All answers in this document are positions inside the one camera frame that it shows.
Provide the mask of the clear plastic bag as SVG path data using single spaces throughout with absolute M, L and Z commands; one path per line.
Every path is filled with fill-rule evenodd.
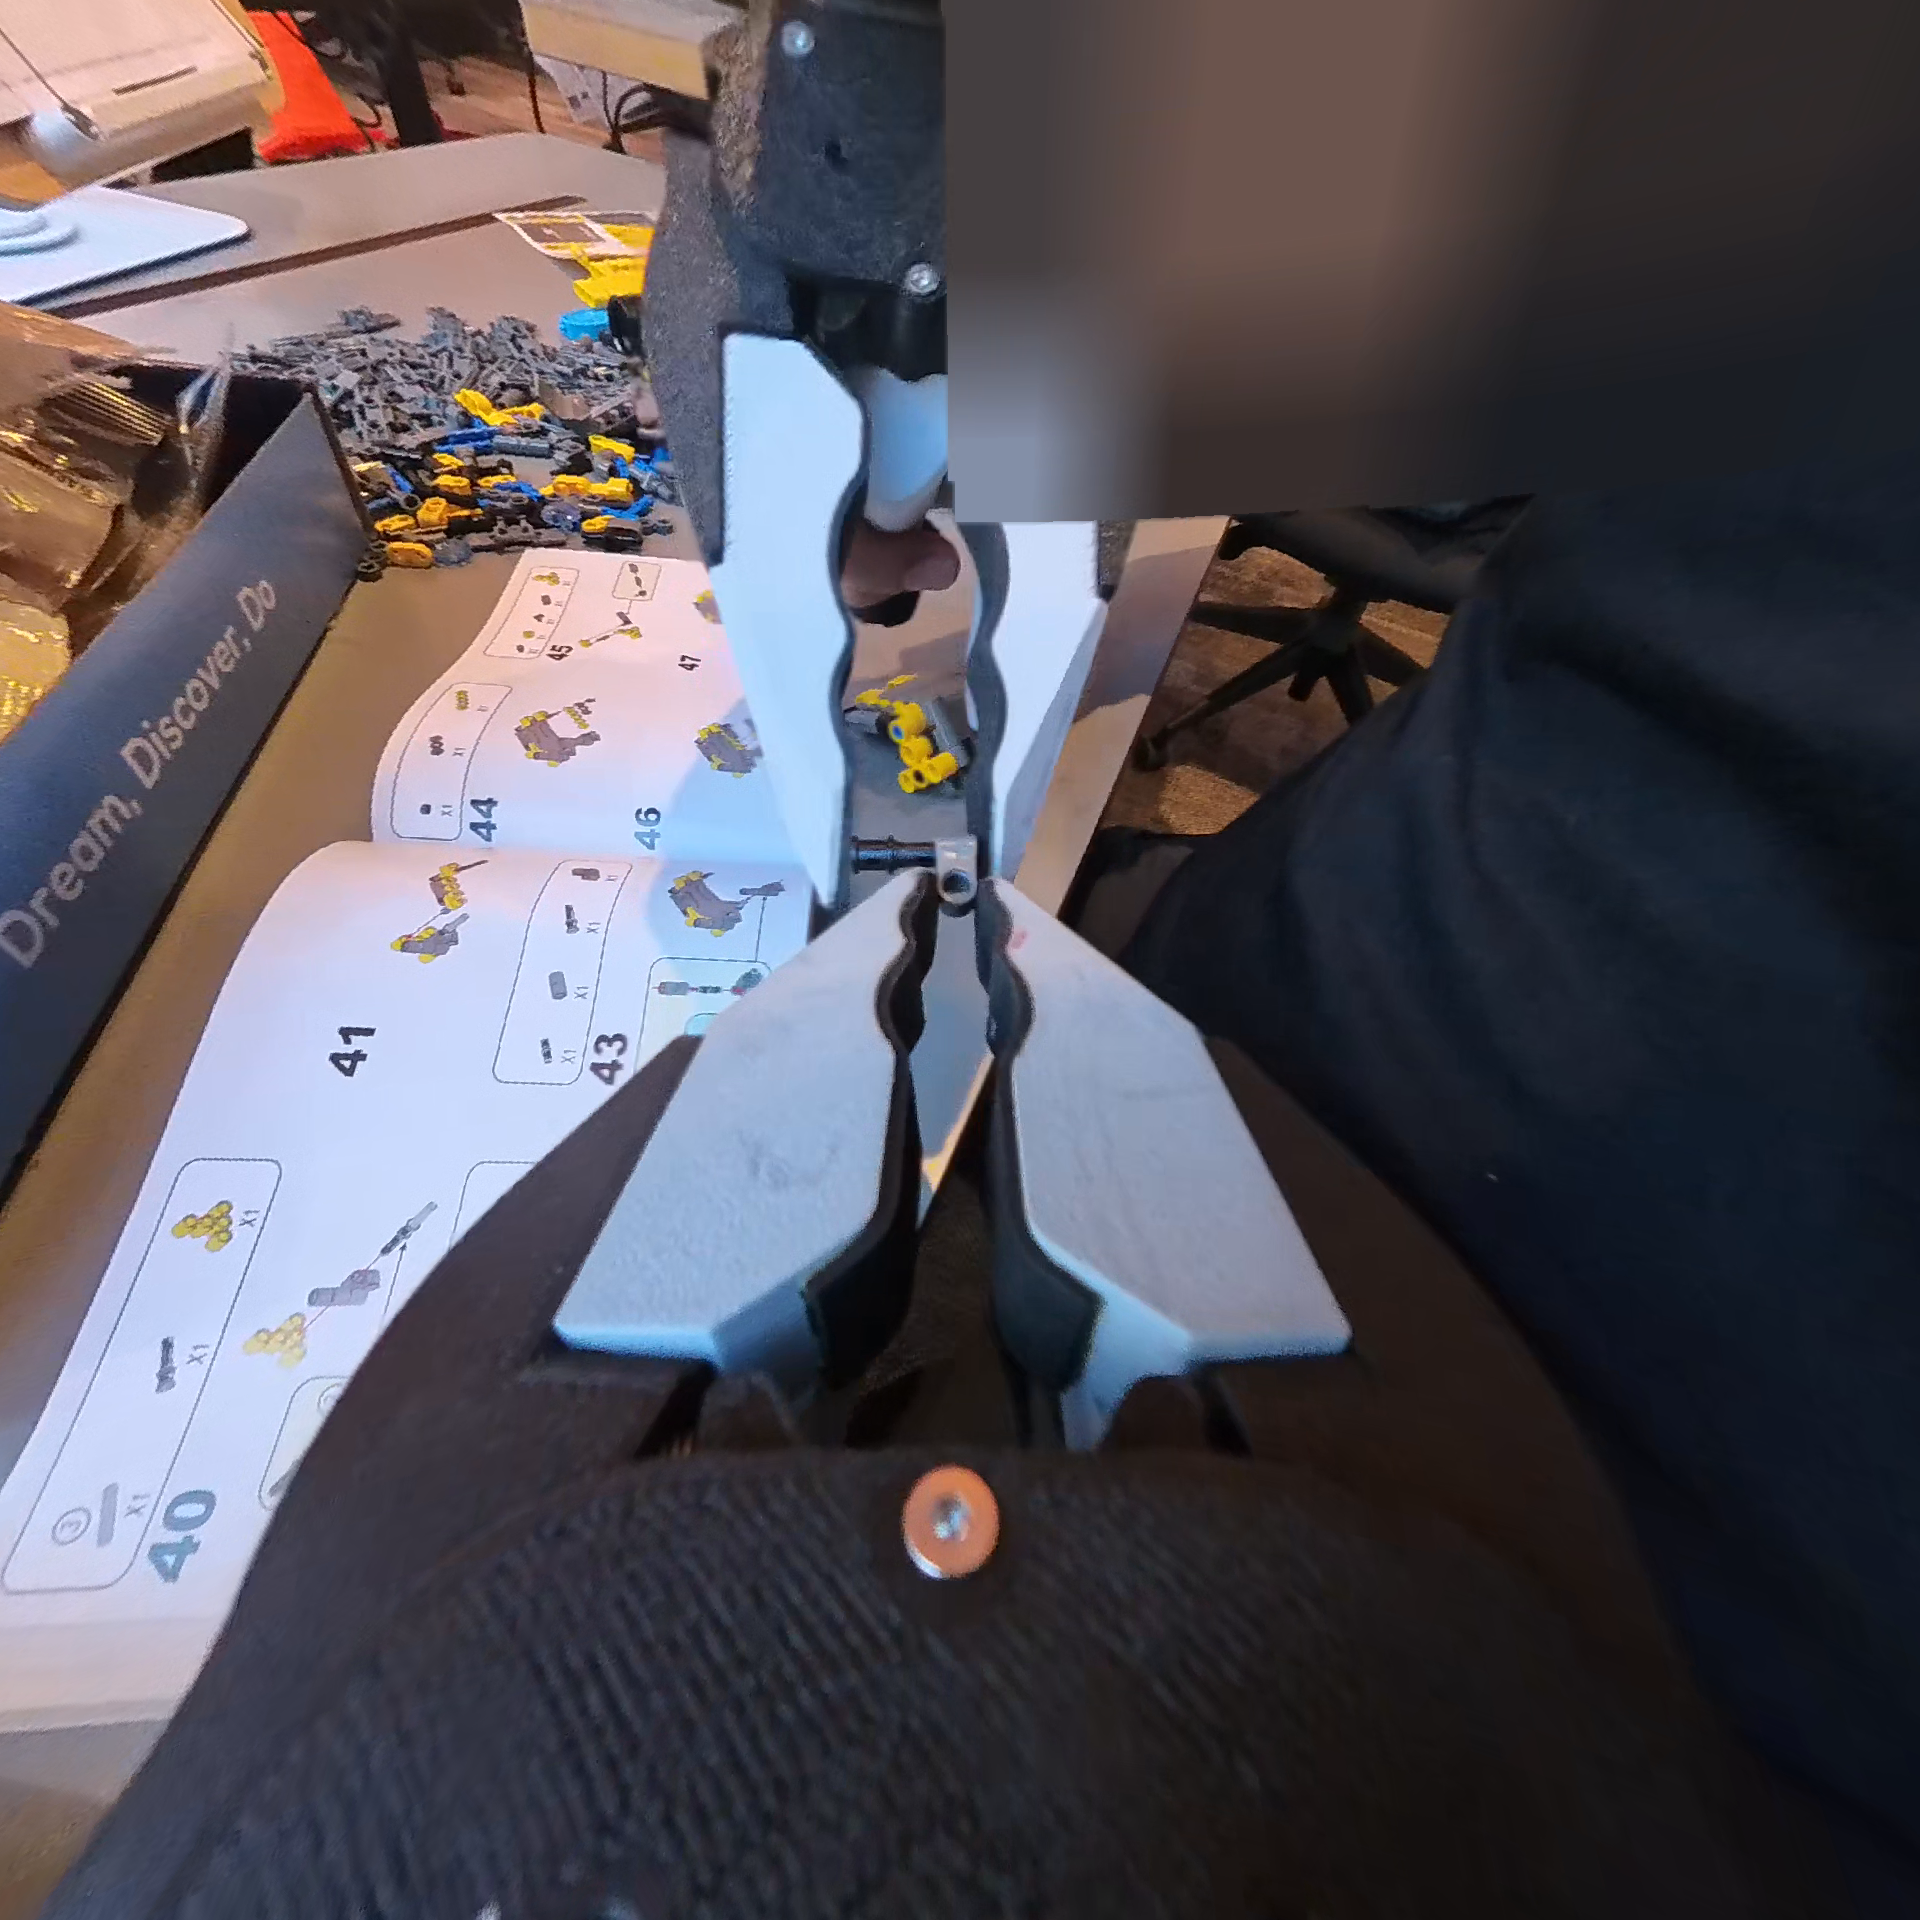
M 224 379 L 3 309 L 3 737 L 202 520 Z

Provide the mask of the white building instruction booklet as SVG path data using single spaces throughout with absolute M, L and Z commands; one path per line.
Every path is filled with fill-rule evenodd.
M 520 560 L 190 1031 L 5 1219 L 5 1733 L 158 1720 L 430 1271 L 806 943 L 708 569 Z

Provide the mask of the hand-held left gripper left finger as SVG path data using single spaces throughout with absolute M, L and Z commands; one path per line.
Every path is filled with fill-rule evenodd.
M 707 1031 L 557 1311 L 563 1343 L 718 1374 L 862 1374 L 891 1345 L 939 920 L 934 874 L 901 873 Z

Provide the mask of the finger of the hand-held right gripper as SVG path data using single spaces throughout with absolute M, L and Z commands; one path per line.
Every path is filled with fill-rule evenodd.
M 976 874 L 1012 880 L 1080 711 L 1113 605 L 1100 522 L 964 522 L 974 602 L 967 660 Z
M 714 595 L 790 848 L 825 911 L 852 886 L 840 543 L 866 468 L 862 411 L 800 341 L 723 342 L 725 546 Z

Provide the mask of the black office chair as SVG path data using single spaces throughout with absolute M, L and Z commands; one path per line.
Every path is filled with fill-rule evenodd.
M 1284 684 L 1297 705 L 1327 687 L 1348 724 L 1366 719 L 1377 707 L 1377 683 L 1401 690 L 1427 672 L 1369 626 L 1369 613 L 1399 605 L 1453 615 L 1528 503 L 1528 494 L 1500 494 L 1471 503 L 1230 518 L 1214 553 L 1220 563 L 1233 565 L 1256 550 L 1281 555 L 1319 574 L 1327 595 L 1306 608 L 1198 599 L 1193 616 L 1200 625 L 1263 642 L 1269 652 L 1155 732 L 1145 732 L 1134 747 L 1134 767 L 1145 772 L 1163 769 L 1177 737 L 1275 684 Z

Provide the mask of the pile of loose building bricks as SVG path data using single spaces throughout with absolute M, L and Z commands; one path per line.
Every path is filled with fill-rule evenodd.
M 636 557 L 682 505 L 642 351 L 639 301 L 520 317 L 348 307 L 320 328 L 241 348 L 237 373 L 310 396 L 366 530 L 355 569 L 452 570 L 485 557 Z

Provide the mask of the person's right hand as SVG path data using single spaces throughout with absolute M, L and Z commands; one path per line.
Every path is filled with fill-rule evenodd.
M 838 560 L 838 590 L 849 615 L 868 626 L 906 625 L 929 595 L 952 589 L 963 555 L 931 520 L 885 530 L 864 515 L 849 520 Z

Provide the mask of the orange cone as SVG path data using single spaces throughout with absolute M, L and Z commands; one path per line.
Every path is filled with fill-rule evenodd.
M 379 117 L 350 109 L 292 13 L 249 10 L 281 84 L 282 103 L 254 132 L 252 153 L 268 169 L 384 153 L 392 138 Z

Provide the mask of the yellow blue beam assembly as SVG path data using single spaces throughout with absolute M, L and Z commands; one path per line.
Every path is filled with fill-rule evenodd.
M 581 271 L 573 282 L 577 304 L 557 324 L 560 341 L 640 356 L 649 258 L 642 252 L 582 252 L 574 267 Z

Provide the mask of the grey yellow brick subassembly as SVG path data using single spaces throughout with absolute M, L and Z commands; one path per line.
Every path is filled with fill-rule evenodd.
M 937 692 L 912 674 L 891 676 L 852 692 L 842 708 L 846 728 L 894 752 L 896 783 L 906 797 L 959 783 L 974 763 L 974 726 L 963 692 Z

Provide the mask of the instruction sheet display stand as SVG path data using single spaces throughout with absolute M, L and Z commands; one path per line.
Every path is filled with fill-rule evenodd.
M 6 2 L 5 302 L 47 307 L 247 238 L 242 218 L 125 183 L 265 129 L 281 100 L 241 4 Z

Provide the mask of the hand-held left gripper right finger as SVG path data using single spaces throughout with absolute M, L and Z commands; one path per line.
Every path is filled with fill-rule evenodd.
M 1147 1380 L 1333 1359 L 1353 1326 L 1196 1026 L 988 879 L 992 1312 L 1072 1452 Z

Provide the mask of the dark grey cardboard box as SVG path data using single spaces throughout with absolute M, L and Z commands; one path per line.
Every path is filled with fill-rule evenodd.
M 371 543 L 323 404 L 241 376 L 200 524 L 3 754 L 3 1175 L 18 1167 Z

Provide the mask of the small sticker sheet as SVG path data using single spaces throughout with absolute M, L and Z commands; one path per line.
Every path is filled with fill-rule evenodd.
M 492 218 L 544 258 L 582 271 L 597 262 L 642 260 L 656 238 L 656 225 L 628 210 L 520 207 L 498 210 Z

